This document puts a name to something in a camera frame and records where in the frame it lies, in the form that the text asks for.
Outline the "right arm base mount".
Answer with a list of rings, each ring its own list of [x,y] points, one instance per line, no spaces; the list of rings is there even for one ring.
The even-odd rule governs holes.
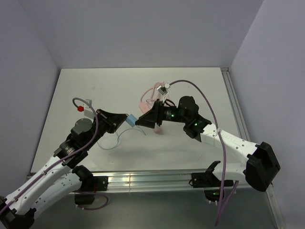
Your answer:
[[[204,195],[208,201],[216,202],[220,199],[221,181],[213,173],[192,173],[189,185],[193,188],[213,188],[204,191]]]

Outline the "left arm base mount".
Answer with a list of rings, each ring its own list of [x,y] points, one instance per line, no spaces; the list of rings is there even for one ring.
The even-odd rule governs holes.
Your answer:
[[[81,182],[81,187],[77,190],[80,192],[97,193],[106,191],[108,186],[107,176],[92,176]],[[93,194],[74,194],[74,203],[79,206],[91,205],[95,200]]]

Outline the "blue plug adapter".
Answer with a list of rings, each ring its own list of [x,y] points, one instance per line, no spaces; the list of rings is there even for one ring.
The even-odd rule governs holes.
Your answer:
[[[126,118],[127,124],[130,125],[131,127],[136,126],[136,121],[137,118],[133,114],[128,115],[128,117]]]

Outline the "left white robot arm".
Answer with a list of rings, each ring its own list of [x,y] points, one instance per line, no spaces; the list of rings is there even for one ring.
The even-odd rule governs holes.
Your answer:
[[[0,220],[5,228],[29,229],[42,212],[65,195],[90,189],[93,175],[79,163],[105,133],[115,133],[127,117],[99,109],[93,120],[78,120],[48,162],[16,191],[1,197]]]

